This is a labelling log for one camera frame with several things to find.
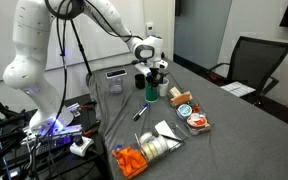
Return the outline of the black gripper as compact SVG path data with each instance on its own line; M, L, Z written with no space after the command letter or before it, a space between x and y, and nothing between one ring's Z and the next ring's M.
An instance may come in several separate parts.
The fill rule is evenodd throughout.
M151 68L151 73L146 77L146 91L151 92L152 88L154 88L158 92L158 86L163 82L165 77L166 73L161 72L157 68Z

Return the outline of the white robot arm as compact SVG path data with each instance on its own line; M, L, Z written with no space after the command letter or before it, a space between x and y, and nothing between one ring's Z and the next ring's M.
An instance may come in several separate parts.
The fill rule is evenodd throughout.
M126 43L139 61L136 68L148 76L152 68L166 68L162 58L163 39L150 35L142 39L123 24L120 13L109 0L18 0L13 26L15 58L3 73L4 82L24 92L37 106L29 121L32 131L67 127L73 115L62 97L45 78L50 36L55 20L72 20L84 14L104 31Z

